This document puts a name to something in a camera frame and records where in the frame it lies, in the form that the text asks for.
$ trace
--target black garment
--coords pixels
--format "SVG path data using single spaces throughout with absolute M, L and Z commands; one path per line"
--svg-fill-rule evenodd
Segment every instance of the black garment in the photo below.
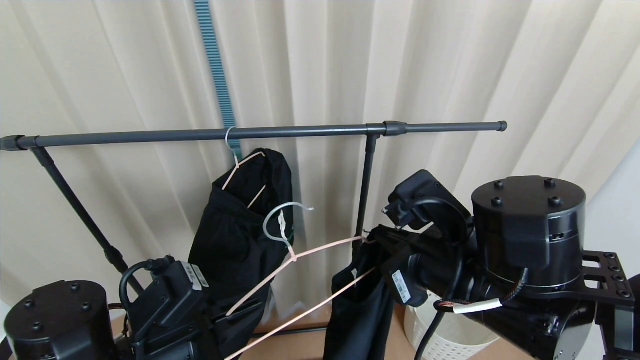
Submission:
M 266 156 L 258 155 L 242 164 L 225 190 L 222 186 L 233 169 L 213 183 L 189 254 L 189 262 L 200 267 L 211 286 L 213 301 L 222 311 L 277 269 L 288 253 L 282 242 L 266 237 L 262 223 L 272 209 L 292 201 L 291 170 L 279 152 L 256 149 L 252 154 L 260 151 Z M 264 185 L 264 191 L 247 208 Z M 292 234 L 293 210 L 289 206 L 283 211 L 285 232 Z M 280 234 L 279 214 L 273 215 L 268 224 L 273 236 Z M 259 299 L 262 305 L 251 312 L 249 325 L 239 334 L 222 340 L 224 356 L 246 346 L 262 319 L 268 295 L 269 286 L 264 286 L 251 297 L 249 301 Z
M 332 292 L 387 259 L 377 243 L 363 244 L 351 264 L 333 277 Z M 394 299 L 382 275 L 374 270 L 333 300 L 324 341 L 324 360 L 383 360 L 394 312 Z

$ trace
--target curtain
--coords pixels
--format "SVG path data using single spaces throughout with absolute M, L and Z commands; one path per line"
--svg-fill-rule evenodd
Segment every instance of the curtain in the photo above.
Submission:
M 238 127 L 493 122 L 504 133 L 378 141 L 365 229 L 425 168 L 470 209 L 481 184 L 560 177 L 589 199 L 640 137 L 640 3 L 211 1 Z M 0 135 L 221 128 L 191 1 L 0 2 Z M 296 251 L 355 231 L 364 137 L 241 140 L 294 174 Z M 50 149 L 129 264 L 186 259 L 222 141 Z M 117 300 L 119 274 L 28 152 L 0 154 L 0 285 L 14 304 L 60 279 Z M 328 296 L 344 246 L 278 276 L 278 313 Z M 139 276 L 143 284 L 146 276 Z

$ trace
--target hanger hook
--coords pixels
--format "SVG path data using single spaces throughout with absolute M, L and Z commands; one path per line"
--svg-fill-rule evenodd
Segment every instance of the hanger hook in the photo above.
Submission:
M 285 202 L 282 205 L 278 205 L 276 206 L 275 209 L 271 210 L 271 212 L 269 213 L 269 215 L 267 215 L 266 218 L 264 218 L 264 222 L 262 223 L 262 230 L 264 231 L 264 234 L 271 240 L 275 240 L 275 241 L 280 241 L 283 242 L 285 244 L 287 244 L 288 247 L 291 246 L 291 244 L 289 244 L 289 240 L 287 240 L 286 238 L 277 238 L 275 236 L 272 236 L 271 234 L 269 234 L 269 231 L 267 230 L 267 223 L 269 222 L 269 219 L 273 216 L 273 214 L 275 214 L 278 210 L 282 209 L 282 208 L 286 208 L 287 206 L 299 206 L 301 208 L 303 208 L 304 210 L 307 211 L 313 211 L 313 208 L 308 208 L 306 206 L 304 206 L 303 204 L 300 204 L 299 202 Z
M 238 164 L 238 156 L 236 155 L 236 152 L 231 148 L 231 145 L 229 145 L 229 133 L 231 132 L 231 129 L 233 129 L 235 126 L 232 126 L 230 128 L 227 129 L 227 133 L 225 135 L 225 143 L 227 144 L 227 147 L 229 148 L 229 150 L 231 150 L 231 153 L 234 155 L 234 161 L 236 162 L 236 168 L 239 168 L 240 165 Z

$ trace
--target plastic laundry basket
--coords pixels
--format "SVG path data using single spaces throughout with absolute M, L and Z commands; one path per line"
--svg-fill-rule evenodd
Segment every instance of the plastic laundry basket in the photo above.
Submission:
M 439 300 L 429 293 L 429 300 L 418 308 L 407 307 L 404 316 L 404 332 L 417 349 L 424 333 L 436 315 L 433 303 Z M 463 360 L 478 353 L 498 340 L 498 336 L 482 325 L 464 317 L 447 313 L 424 350 L 423 359 Z

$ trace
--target clothing tag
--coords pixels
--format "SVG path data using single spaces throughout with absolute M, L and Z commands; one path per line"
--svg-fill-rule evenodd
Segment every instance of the clothing tag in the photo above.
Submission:
M 180 263 L 184 268 L 184 272 L 187 273 L 187 277 L 189 277 L 189 281 L 191 281 L 192 288 L 196 291 L 202 291 L 202 285 L 200 284 L 200 281 L 198 280 L 198 277 L 196 276 L 195 271 L 193 271 L 193 267 L 191 267 L 191 264 L 185 263 L 184 261 L 181 261 Z
M 284 220 L 284 211 L 280 210 L 280 215 L 278 215 L 278 223 L 280 224 L 280 234 L 283 239 L 287 238 L 287 234 L 285 234 L 285 230 L 287 229 L 287 222 Z
M 191 267 L 193 267 L 193 271 L 196 273 L 198 280 L 200 280 L 200 284 L 202 284 L 202 286 L 204 286 L 205 288 L 208 288 L 209 283 L 207 282 L 207 279 L 204 278 L 204 275 L 202 275 L 202 271 L 200 271 L 198 265 L 191 265 Z
M 409 288 L 406 287 L 406 283 L 404 282 L 404 277 L 400 270 L 394 272 L 391 275 L 391 278 L 394 280 L 396 284 L 396 288 L 398 289 L 398 293 L 400 293 L 400 299 L 402 299 L 402 303 L 406 304 L 411 299 L 411 294 L 409 294 Z

